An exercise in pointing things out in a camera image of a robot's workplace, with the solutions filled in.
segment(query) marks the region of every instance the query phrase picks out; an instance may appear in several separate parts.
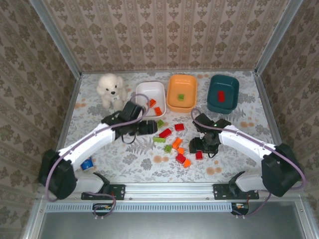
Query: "wire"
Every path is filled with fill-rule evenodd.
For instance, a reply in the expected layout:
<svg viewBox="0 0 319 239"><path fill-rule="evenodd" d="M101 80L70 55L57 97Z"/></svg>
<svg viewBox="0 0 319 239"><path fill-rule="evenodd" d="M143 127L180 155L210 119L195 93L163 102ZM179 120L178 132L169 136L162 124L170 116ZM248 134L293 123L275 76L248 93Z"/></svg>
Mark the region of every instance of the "wire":
<svg viewBox="0 0 319 239"><path fill-rule="evenodd" d="M257 141L256 139L254 139L253 137L250 137L246 134L243 134L241 132L237 132L237 131L234 131L232 129L228 129L228 128L217 128L217 127L210 127L210 126L207 126L207 125L204 125L200 122L198 122L195 118L194 118L194 112L197 111L199 114L201 114L201 111L197 108L193 108L191 113L190 113L190 116L192 118L192 120L199 126L202 126L204 128L207 128L207 129L213 129L213 130L219 130L219 131L226 131L226 132L230 132L230 133L234 133L234 134L237 134L239 136L242 136L243 138L245 139L248 139L250 141L252 141L253 143L257 144L258 146L262 146L263 148L271 151L272 153L274 153L275 155L277 155L278 157L282 158L283 160L285 160L287 163L289 163L295 170L297 170L297 172L300 174L301 176L301 179L302 179L302 184L298 187L294 187L294 188L291 188L291 190L298 190L298 189L301 189L303 187L305 187L305 185L307 184L307 180L306 180L306 177L304 175L304 173L301 171L301 169L296 166L291 160L289 160L287 157L283 156L282 154L278 153L277 151L273 150L272 148L268 147L267 145L264 145L262 144L261 142Z"/></svg>
<svg viewBox="0 0 319 239"><path fill-rule="evenodd" d="M249 195L248 195L248 193L247 193L247 202L246 203L248 204L248 208L249 208Z"/></svg>
<svg viewBox="0 0 319 239"><path fill-rule="evenodd" d="M125 144L132 144L132 143L134 143L134 141L135 141L135 139L136 139L136 134L134 134L133 140L132 140L131 142L128 142L128 143L124 141L123 135L121 136L121 138L122 138L122 142L123 142L123 143L125 143Z"/></svg>
<svg viewBox="0 0 319 239"><path fill-rule="evenodd" d="M147 102L149 103L150 100L149 98L144 95L144 94L135 94L133 97L131 97L130 101L135 98L136 96L143 96L146 98ZM138 121L141 121L143 119L143 117L146 116L146 114L149 112L149 109L150 107L148 106L146 111L142 114L141 117L137 118L137 119L134 119L134 120L131 120L131 121L128 121L128 122L124 122L124 123L118 123L118 124L114 124L114 125L109 125L107 127L104 127L104 128L101 128L99 130L97 130L95 133L91 133L89 134L87 137L85 137L84 139L82 139L80 142L78 142L76 145L74 145L72 148L70 148L68 151L66 151L63 155L61 155L56 161L55 163L52 165L52 168L48 174L48 177L46 179L46 182L45 182L45 196L47 198L47 200L49 202L56 202L57 199L51 199L50 196L49 196L49 184L50 184L50 180L51 180L51 177L52 177L52 174L55 170L55 168L58 166L58 164L62 161L62 159L67 156L68 154L72 153L72 151L74 151L77 147L79 147L81 144L83 144L84 142L88 141L90 138L94 137L96 134L98 133L101 133L103 131L106 131L108 129L112 129L112 128L115 128L115 127L121 127L121 126L126 126L126 125L130 125L130 124L133 124L133 123L137 123Z"/></svg>
<svg viewBox="0 0 319 239"><path fill-rule="evenodd" d="M210 155L210 153L208 153L208 157L209 158L213 158L217 153L214 153L213 156Z"/></svg>
<svg viewBox="0 0 319 239"><path fill-rule="evenodd" d="M86 192L86 193L87 193L87 194L90 194L90 195L93 195L93 196L106 196L106 197L109 197L109 198L112 198L112 199L113 199L112 208L111 208L110 211L109 211L106 215L104 215L103 217L109 216L109 215L113 212L113 210L115 209L116 199L115 199L115 197L114 197L113 195L106 194L106 193L91 193L91 192ZM100 205L97 205L97 206L94 208L93 214L94 214L95 218L98 217L98 215L96 215L96 210L97 210L98 208L100 208L100 207L103 207L103 205L100 204Z"/></svg>
<svg viewBox="0 0 319 239"><path fill-rule="evenodd" d="M253 211L252 213L249 213L249 214L246 214L246 215L242 215L239 211L236 211L233 209L233 212L237 213L238 215L240 216L243 216L243 217L250 217L254 214L256 214L258 211L260 211L262 209L262 207L268 202L268 200L270 199L271 197L271 193L269 193L268 197L266 198L266 200L255 210Z"/></svg>

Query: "white bowl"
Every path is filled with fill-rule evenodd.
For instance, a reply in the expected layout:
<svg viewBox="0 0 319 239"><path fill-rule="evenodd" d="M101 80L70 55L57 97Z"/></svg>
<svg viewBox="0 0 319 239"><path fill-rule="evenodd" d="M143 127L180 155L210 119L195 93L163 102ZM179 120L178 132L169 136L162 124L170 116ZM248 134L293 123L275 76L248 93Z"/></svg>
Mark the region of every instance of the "white bowl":
<svg viewBox="0 0 319 239"><path fill-rule="evenodd" d="M153 99L156 104L150 108L149 112L143 118L143 120L159 120L166 113L166 100L165 100L165 89L164 85L157 81L140 83L136 87L136 94L144 94L149 100ZM136 96L136 103L140 106L147 107L147 100L143 96ZM155 114L155 108L159 107L162 115L157 116Z"/></svg>

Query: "teal bowl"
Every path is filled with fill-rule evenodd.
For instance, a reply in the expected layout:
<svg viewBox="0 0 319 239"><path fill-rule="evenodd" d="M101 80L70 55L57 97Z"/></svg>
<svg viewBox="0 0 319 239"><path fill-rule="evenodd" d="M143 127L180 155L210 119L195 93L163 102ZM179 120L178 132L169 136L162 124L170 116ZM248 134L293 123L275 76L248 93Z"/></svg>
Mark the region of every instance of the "teal bowl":
<svg viewBox="0 0 319 239"><path fill-rule="evenodd" d="M216 113L230 114L238 104L239 81L230 76L215 75L210 80L207 108Z"/></svg>

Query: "black cable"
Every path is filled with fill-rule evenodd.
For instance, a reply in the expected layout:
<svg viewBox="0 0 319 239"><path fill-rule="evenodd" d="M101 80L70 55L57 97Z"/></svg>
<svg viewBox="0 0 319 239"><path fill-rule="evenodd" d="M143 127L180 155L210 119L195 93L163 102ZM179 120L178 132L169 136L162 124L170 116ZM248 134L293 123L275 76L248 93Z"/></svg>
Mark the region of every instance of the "black cable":
<svg viewBox="0 0 319 239"><path fill-rule="evenodd" d="M217 153L214 153L213 156L210 156L210 153L208 153L208 157L209 157L209 158L213 158L216 154L217 154Z"/></svg>
<svg viewBox="0 0 319 239"><path fill-rule="evenodd" d="M132 144L132 143L134 143L134 141L135 141L135 139L136 139L136 134L134 134L134 139L132 140L132 142L129 142L129 143L126 143L126 142L124 141L123 135L121 136L121 138L122 138L122 142L123 142L123 143L125 143L125 144Z"/></svg>

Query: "plastic tray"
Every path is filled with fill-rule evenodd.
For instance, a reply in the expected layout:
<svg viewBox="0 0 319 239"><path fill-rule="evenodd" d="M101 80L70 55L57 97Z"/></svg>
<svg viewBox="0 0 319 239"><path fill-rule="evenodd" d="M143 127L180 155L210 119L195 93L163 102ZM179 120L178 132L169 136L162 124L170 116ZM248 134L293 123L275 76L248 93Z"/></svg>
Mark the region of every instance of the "plastic tray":
<svg viewBox="0 0 319 239"><path fill-rule="evenodd" d="M143 118L143 120L159 120L166 113L166 103L165 103L165 89L164 85L160 82L152 81L152 82L144 82L140 83L136 87L136 94L144 94L149 100L154 99L156 101L155 106L150 108L147 115ZM136 103L147 107L147 100L143 96L136 96ZM155 108L159 107L162 115L157 116L155 114Z"/></svg>
<svg viewBox="0 0 319 239"><path fill-rule="evenodd" d="M190 75L171 76L167 90L167 105L173 112L189 113L196 105L197 80Z"/></svg>
<svg viewBox="0 0 319 239"><path fill-rule="evenodd" d="M218 92L224 92L224 102L218 100ZM210 111L229 114L238 104L239 82L236 78L224 75L215 75L210 80L207 108Z"/></svg>

